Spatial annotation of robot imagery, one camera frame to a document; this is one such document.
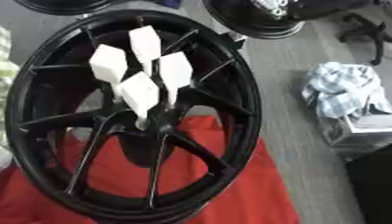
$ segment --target red fabric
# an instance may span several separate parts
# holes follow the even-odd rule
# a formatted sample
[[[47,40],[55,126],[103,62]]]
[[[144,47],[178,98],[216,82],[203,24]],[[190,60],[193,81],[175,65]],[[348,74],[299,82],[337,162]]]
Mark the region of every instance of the red fabric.
[[[222,153],[224,136],[212,117],[187,118],[182,129],[215,154]],[[61,155],[67,169],[73,169],[82,146],[72,137],[67,139]],[[162,167],[158,190],[160,193],[175,191],[201,177],[206,170],[203,162],[195,156],[176,149]],[[90,169],[88,183],[113,194],[143,196],[147,178],[148,170],[130,163],[113,138],[101,149]],[[0,174],[0,223],[95,224],[43,196],[15,167]],[[299,223],[282,179],[262,141],[259,141],[255,155],[238,179],[186,224],[216,223]]]

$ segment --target floor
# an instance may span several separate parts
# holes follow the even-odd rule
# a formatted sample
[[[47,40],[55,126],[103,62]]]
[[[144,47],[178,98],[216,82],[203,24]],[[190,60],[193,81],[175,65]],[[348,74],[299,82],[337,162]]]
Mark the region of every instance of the floor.
[[[217,32],[226,30],[207,14],[201,1],[185,0],[181,10],[142,2],[126,3],[116,8],[170,11],[200,21]],[[0,25],[12,30],[14,47],[11,57],[18,64],[23,63],[45,39],[73,21],[74,17],[40,15],[11,0],[0,2]],[[338,17],[324,18],[308,22],[293,37],[250,39],[242,49],[262,95],[261,136],[277,162],[304,224],[364,223],[342,160],[320,137],[313,114],[306,110],[299,97],[305,72],[318,63],[328,60],[366,63],[372,59],[374,50],[370,44],[342,45],[337,41],[335,37],[341,29],[345,26]],[[388,73],[391,60],[387,57],[377,68],[386,86],[392,85],[392,76]],[[387,93],[391,99],[392,91],[387,90]]]

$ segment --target wheel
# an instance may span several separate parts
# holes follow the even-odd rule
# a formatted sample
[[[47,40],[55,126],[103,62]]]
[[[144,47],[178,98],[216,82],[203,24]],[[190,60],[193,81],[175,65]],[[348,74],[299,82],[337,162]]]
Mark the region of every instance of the wheel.
[[[153,75],[163,97],[149,113],[148,129],[141,131],[133,111],[114,99],[108,84],[94,78],[88,60],[99,44],[106,44],[128,53],[126,76],[139,71],[128,31],[144,25],[157,30],[164,54],[184,51],[194,74],[172,109],[165,108],[167,91],[156,79],[159,75]],[[84,107],[96,94],[99,106]],[[226,139],[220,156],[179,128],[196,105],[219,114]],[[42,193],[61,205],[100,221],[175,223],[197,213],[233,182],[252,155],[262,118],[249,67],[220,35],[168,13],[119,10],[83,19],[49,38],[14,80],[5,119],[17,163]],[[76,129],[88,129],[89,135],[70,169],[60,161],[59,150],[67,133]],[[147,169],[145,195],[114,195],[88,182],[88,170],[112,137],[130,164]],[[207,171],[189,185],[160,193],[159,171],[171,159],[173,147],[194,155]]]
[[[305,22],[273,18],[250,0],[203,0],[208,12],[232,31],[256,39],[283,39],[301,31]]]
[[[51,15],[73,16],[102,10],[113,4],[112,0],[15,0],[32,11]]]

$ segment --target wheel rim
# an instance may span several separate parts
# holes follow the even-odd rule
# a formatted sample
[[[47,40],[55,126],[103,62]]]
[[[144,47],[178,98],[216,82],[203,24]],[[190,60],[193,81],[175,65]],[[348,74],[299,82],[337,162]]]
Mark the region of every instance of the wheel rim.
[[[51,15],[80,15],[102,10],[113,4],[112,0],[15,0],[32,11]]]
[[[164,39],[165,53],[185,51],[196,70],[192,86],[181,89],[174,110],[161,113],[159,105],[153,109],[151,119],[156,125],[151,125],[147,134],[152,133],[153,138],[157,139],[156,142],[151,140],[152,143],[168,140],[170,145],[182,146],[202,159],[215,175],[207,174],[184,189],[166,195],[151,194],[149,188],[147,196],[141,199],[119,198],[88,187],[83,188],[82,186],[86,186],[81,184],[83,179],[70,176],[60,164],[55,167],[53,175],[47,175],[47,157],[41,154],[42,151],[53,150],[49,144],[52,139],[47,135],[49,130],[91,127],[100,121],[99,128],[95,131],[97,138],[92,138],[97,141],[91,141],[97,144],[90,144],[93,146],[86,148],[86,151],[92,151],[92,155],[101,148],[99,137],[103,136],[102,133],[118,135],[126,127],[125,134],[137,134],[126,125],[113,131],[113,123],[123,124],[124,117],[129,120],[134,115],[123,104],[108,101],[112,96],[106,85],[92,79],[91,70],[86,63],[100,43],[129,50],[129,46],[124,44],[124,33],[141,25],[152,25],[158,30]],[[139,69],[132,64],[132,61],[136,61],[132,55],[128,55],[128,60],[130,70],[132,67]],[[73,94],[67,91],[70,87]],[[102,108],[72,114],[97,89],[104,95]],[[59,105],[52,105],[53,102],[58,102]],[[202,146],[177,129],[185,113],[194,105],[207,105],[220,113],[228,136],[223,157],[210,155],[206,149],[200,148]],[[238,52],[201,24],[172,14],[148,10],[121,10],[97,15],[57,33],[22,67],[10,90],[6,109],[10,146],[17,162],[38,189],[60,204],[96,219],[146,223],[183,220],[223,191],[249,161],[256,145],[260,123],[261,102],[256,82]],[[150,164],[152,177],[157,176],[153,171],[157,166],[159,165]]]
[[[257,39],[282,39],[299,32],[304,22],[274,19],[250,0],[203,0],[210,14],[229,29]]]

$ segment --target rag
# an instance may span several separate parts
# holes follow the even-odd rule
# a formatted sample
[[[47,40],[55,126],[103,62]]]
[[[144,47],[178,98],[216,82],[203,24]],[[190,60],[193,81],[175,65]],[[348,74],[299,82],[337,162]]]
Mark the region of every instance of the rag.
[[[319,118],[392,113],[380,77],[371,66],[327,62],[307,76],[302,96],[308,106],[316,106]]]

